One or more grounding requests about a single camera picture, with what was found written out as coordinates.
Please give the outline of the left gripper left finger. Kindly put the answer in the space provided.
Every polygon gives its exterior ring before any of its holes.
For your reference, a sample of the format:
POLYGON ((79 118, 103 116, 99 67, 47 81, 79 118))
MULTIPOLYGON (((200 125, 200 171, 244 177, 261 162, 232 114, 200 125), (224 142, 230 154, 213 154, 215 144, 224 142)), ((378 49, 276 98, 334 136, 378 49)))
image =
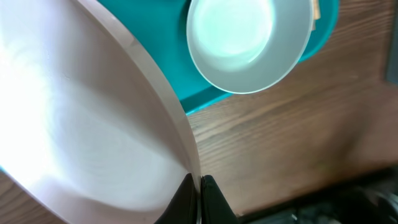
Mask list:
POLYGON ((155 224, 196 224, 197 191, 191 174, 187 174, 164 213, 155 224))

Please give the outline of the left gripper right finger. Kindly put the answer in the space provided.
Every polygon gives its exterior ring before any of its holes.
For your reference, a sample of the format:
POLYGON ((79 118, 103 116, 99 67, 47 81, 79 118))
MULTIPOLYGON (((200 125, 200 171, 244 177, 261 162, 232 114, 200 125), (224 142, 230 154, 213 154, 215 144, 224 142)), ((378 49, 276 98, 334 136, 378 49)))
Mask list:
POLYGON ((201 178, 201 223, 239 224, 238 218, 211 175, 201 178))

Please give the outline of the white round plate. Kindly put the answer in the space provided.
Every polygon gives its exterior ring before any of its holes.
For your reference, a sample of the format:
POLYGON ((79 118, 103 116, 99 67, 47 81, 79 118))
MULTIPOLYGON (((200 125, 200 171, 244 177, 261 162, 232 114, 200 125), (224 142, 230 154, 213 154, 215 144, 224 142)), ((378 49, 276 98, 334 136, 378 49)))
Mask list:
POLYGON ((187 116, 98 1, 1 2, 1 167, 68 223, 154 223, 186 175, 187 116))

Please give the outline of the grey bowl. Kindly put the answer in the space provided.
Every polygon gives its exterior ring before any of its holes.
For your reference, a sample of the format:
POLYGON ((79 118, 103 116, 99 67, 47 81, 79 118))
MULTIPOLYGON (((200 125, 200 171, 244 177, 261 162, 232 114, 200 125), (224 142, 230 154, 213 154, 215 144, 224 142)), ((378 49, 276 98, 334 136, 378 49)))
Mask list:
POLYGON ((186 36, 193 64, 216 88, 256 93, 298 63, 313 24, 311 0, 196 0, 186 36))

